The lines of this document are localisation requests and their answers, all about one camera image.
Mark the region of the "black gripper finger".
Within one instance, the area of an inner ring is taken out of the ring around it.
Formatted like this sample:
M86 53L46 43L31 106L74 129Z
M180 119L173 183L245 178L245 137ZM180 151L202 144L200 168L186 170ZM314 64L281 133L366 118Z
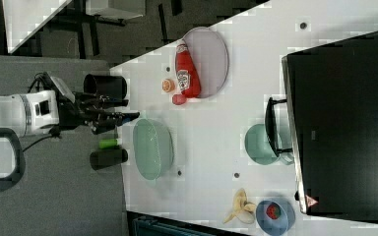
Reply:
M96 118L91 122L91 131L94 135L99 135L140 117L139 112L98 112Z
M129 103L128 99L85 92L77 92L75 98L81 106L94 106L96 108L126 107Z

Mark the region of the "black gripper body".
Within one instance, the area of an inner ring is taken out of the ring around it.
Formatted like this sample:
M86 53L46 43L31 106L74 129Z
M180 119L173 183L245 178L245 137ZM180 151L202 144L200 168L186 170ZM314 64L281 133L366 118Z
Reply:
M58 115L58 129L69 131L75 130L79 126L86 126L85 113L79 107L76 94L69 89L66 83L60 78L50 76L49 87L55 94L51 105L55 107Z

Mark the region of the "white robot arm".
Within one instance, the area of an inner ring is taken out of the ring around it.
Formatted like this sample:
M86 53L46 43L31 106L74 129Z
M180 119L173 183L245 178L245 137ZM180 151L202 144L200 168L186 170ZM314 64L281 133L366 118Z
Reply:
M25 173L21 138L57 138L86 125L95 135L111 131L140 116L111 110L127 104L108 94L72 91L47 73L38 74L26 93L0 95L0 192L16 186Z

